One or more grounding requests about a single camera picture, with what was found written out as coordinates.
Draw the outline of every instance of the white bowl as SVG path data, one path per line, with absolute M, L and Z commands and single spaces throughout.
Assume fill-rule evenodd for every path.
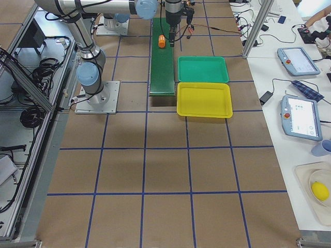
M 324 184 L 327 189 L 329 190 L 330 196 L 326 200 L 319 200 L 316 198 L 314 193 L 311 190 L 311 185 L 314 182 L 321 182 Z M 309 189 L 313 197 L 318 201 L 318 203 L 322 204 L 325 207 L 330 207 L 331 208 L 331 170 L 327 169 L 319 169 L 315 172 L 313 172 L 310 177 L 309 177 Z

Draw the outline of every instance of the blue joint cap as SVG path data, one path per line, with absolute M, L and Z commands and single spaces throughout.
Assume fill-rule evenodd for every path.
M 76 76 L 83 86 L 91 86 L 99 79 L 99 70 L 91 62 L 84 62 L 76 70 Z
M 157 11 L 157 0 L 138 0 L 136 11 L 142 19 L 152 19 Z
M 116 22 L 125 23 L 130 18 L 130 14 L 115 14 L 114 18 Z

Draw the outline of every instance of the tablet screen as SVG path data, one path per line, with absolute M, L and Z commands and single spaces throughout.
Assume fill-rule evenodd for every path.
M 288 102 L 291 106 L 291 131 L 293 133 L 318 137 L 314 103 L 294 98 L 288 98 Z
M 316 71 L 314 66 L 300 48 L 283 49 L 283 51 L 297 72 L 304 73 Z

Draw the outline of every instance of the person's arm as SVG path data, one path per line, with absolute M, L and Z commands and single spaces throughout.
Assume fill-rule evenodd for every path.
M 331 13 L 331 5 L 327 6 L 325 9 L 322 9 L 321 11 L 314 14 L 307 22 L 306 26 L 310 27 L 314 22 L 322 19 L 323 17 L 327 16 Z

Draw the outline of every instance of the orange bottle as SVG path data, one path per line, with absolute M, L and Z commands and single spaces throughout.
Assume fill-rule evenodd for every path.
M 166 47 L 166 38 L 164 37 L 164 35 L 160 35 L 159 36 L 159 48 L 164 48 Z

